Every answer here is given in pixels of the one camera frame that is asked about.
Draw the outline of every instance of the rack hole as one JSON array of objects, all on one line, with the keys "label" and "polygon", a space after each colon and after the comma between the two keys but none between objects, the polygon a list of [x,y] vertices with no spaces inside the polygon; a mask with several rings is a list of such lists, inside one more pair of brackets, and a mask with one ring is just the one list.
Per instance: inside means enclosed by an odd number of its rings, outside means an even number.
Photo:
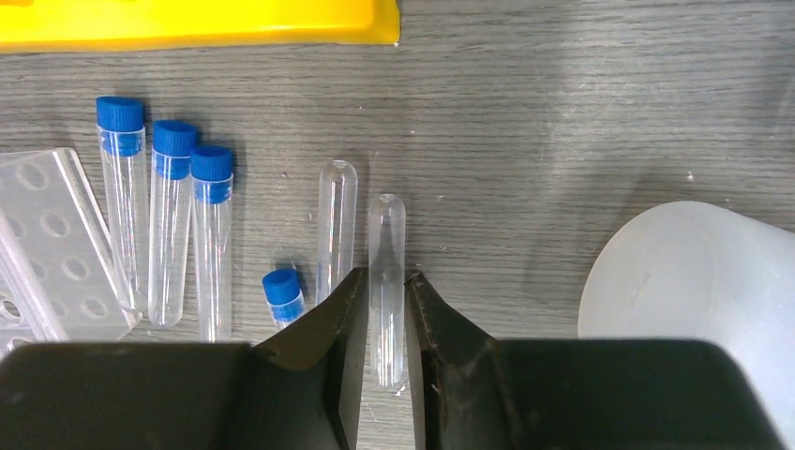
[{"label": "rack hole", "polygon": [[27,260],[30,263],[30,268],[33,269],[33,273],[36,274],[38,279],[47,279],[47,270],[44,268],[43,265],[39,264],[35,260]]},{"label": "rack hole", "polygon": [[89,298],[82,302],[81,309],[83,314],[92,319],[102,319],[108,315],[108,309],[105,307],[105,304],[93,298]]},{"label": "rack hole", "polygon": [[64,218],[52,211],[41,216],[41,228],[52,237],[64,237],[71,231]]},{"label": "rack hole", "polygon": [[29,162],[21,164],[17,168],[17,178],[19,178],[23,186],[33,190],[42,190],[49,183],[47,175],[38,166]]},{"label": "rack hole", "polygon": [[85,265],[83,260],[70,256],[61,262],[61,269],[67,274],[67,277],[76,281],[81,281],[88,278],[88,266]]},{"label": "rack hole", "polygon": [[55,313],[56,316],[60,318],[64,318],[67,316],[67,309],[64,307],[64,305],[61,302],[51,300],[50,306],[52,307],[52,311]]},{"label": "rack hole", "polygon": [[11,340],[8,341],[8,344],[6,344],[6,350],[12,352],[14,349],[19,349],[21,346],[30,343],[31,343],[30,339],[27,339],[25,337],[19,337],[19,336],[12,337]]},{"label": "rack hole", "polygon": [[17,306],[7,298],[0,302],[0,315],[11,323],[21,323],[23,321],[23,316]]},{"label": "rack hole", "polygon": [[11,231],[17,236],[18,239],[22,239],[25,236],[24,228],[20,222],[17,221],[14,217],[6,216],[6,220],[8,221],[8,226],[11,227]]}]

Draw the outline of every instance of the gray wooden table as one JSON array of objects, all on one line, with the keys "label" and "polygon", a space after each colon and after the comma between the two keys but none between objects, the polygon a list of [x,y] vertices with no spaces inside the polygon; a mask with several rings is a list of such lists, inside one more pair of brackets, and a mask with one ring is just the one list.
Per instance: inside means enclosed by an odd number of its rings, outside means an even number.
[{"label": "gray wooden table", "polygon": [[[94,97],[146,100],[237,153],[234,334],[272,336],[277,264],[314,292],[317,175],[398,194],[407,264],[497,337],[576,336],[609,237],[699,200],[795,231],[795,3],[405,0],[396,47],[0,56],[0,150],[78,149],[104,201]],[[192,339],[195,289],[173,330]],[[367,381],[360,448],[412,448],[408,390]]]}]

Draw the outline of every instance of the centrifuge tube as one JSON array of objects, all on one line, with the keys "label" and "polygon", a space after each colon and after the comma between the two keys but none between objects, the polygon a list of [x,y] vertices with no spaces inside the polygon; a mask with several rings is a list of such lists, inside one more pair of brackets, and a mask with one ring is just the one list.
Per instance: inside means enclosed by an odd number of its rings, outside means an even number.
[{"label": "centrifuge tube", "polygon": [[149,322],[172,327],[182,318],[191,195],[190,151],[198,130],[176,120],[155,122],[149,210]]},{"label": "centrifuge tube", "polygon": [[403,378],[403,282],[406,266],[406,208],[392,194],[367,211],[369,240],[370,366],[375,382],[391,386]]},{"label": "centrifuge tube", "polygon": [[232,338],[232,151],[201,145],[190,154],[199,339]]},{"label": "centrifuge tube", "polygon": [[97,98],[97,131],[113,269],[122,307],[144,312],[149,270],[149,196],[146,185],[143,103],[135,98]]},{"label": "centrifuge tube", "polygon": [[262,279],[265,298],[278,330],[287,328],[304,314],[304,295],[298,272],[294,269],[278,269]]}]

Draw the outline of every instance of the white plastic container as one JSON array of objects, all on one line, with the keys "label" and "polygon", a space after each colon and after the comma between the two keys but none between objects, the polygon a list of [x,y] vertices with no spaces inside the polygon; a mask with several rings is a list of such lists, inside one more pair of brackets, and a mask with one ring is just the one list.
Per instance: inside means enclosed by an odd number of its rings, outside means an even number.
[{"label": "white plastic container", "polygon": [[356,169],[348,161],[337,159],[323,166],[318,196],[316,306],[353,270],[358,187]]},{"label": "white plastic container", "polygon": [[97,98],[97,132],[114,266],[119,281],[126,284],[129,301],[125,308],[145,312],[149,196],[143,103],[125,97]]},{"label": "white plastic container", "polygon": [[199,337],[232,339],[232,151],[202,145],[190,154]]},{"label": "white plastic container", "polygon": [[599,255],[578,331],[718,344],[795,447],[795,234],[706,203],[654,207]]},{"label": "white plastic container", "polygon": [[406,281],[406,208],[381,194],[367,211],[369,241],[370,367],[383,387],[404,376],[403,298]]},{"label": "white plastic container", "polygon": [[73,150],[0,155],[0,191],[0,348],[115,341],[138,323]]},{"label": "white plastic container", "polygon": [[157,121],[154,129],[149,214],[149,322],[169,328],[182,318],[193,203],[190,151],[196,146],[198,130],[176,120]]}]

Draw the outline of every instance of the test tube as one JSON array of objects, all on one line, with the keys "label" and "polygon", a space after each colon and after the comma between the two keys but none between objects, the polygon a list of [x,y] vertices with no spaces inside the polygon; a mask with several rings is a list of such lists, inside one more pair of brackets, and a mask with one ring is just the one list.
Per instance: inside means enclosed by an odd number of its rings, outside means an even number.
[{"label": "test tube", "polygon": [[406,267],[406,208],[381,194],[367,211],[370,288],[370,366],[384,387],[403,378],[403,282]]},{"label": "test tube", "polygon": [[304,295],[295,270],[275,270],[262,279],[262,286],[278,330],[287,328],[304,313]]},{"label": "test tube", "polygon": [[337,159],[323,166],[318,202],[318,279],[315,285],[315,306],[325,300],[353,270],[358,188],[356,169],[348,161]]},{"label": "test tube", "polygon": [[232,338],[232,151],[201,145],[190,153],[193,249],[199,337]]},{"label": "test tube", "polygon": [[188,257],[191,182],[190,151],[198,130],[184,122],[159,120],[152,146],[149,211],[149,322],[168,328],[182,318]]},{"label": "test tube", "polygon": [[108,204],[115,278],[123,308],[144,312],[149,204],[146,185],[143,103],[135,98],[97,98],[97,131]]}]

